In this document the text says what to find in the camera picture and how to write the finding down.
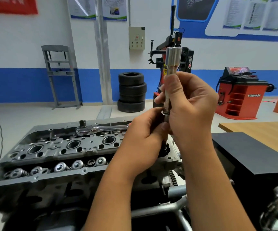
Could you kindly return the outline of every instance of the engine block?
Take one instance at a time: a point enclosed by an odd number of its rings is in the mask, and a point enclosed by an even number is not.
[[[86,125],[114,129],[128,125],[132,119],[90,120]],[[71,122],[34,126],[0,160],[0,213],[4,222],[12,217],[8,223],[13,223],[18,214],[21,219],[29,214],[26,222],[35,222],[56,210],[89,209],[102,174],[126,130],[78,135],[81,125]],[[134,192],[165,191],[173,186],[169,171],[182,163],[172,141],[168,141],[165,150],[163,157],[137,176]]]

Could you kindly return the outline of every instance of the table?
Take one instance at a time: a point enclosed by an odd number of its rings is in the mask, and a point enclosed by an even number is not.
[[[226,132],[244,132],[278,152],[278,122],[220,123]]]

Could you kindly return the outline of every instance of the gray floor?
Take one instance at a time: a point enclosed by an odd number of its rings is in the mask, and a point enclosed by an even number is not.
[[[147,102],[144,111],[152,108],[153,103]],[[214,115],[211,132],[224,132],[218,127],[219,123],[225,122],[263,122],[278,121],[278,113],[274,113],[274,103],[261,103],[257,114],[257,120],[236,121],[226,119],[218,114]],[[76,110],[75,108],[58,108],[51,110],[49,105],[40,104],[0,104],[0,123],[3,129],[4,148],[3,154],[6,154],[13,146],[24,136],[33,126],[64,123],[78,120],[96,119],[101,106],[83,106]],[[113,106],[111,117],[133,116],[133,113],[123,113],[118,111],[117,106]],[[178,180],[179,184],[184,184],[183,180]]]

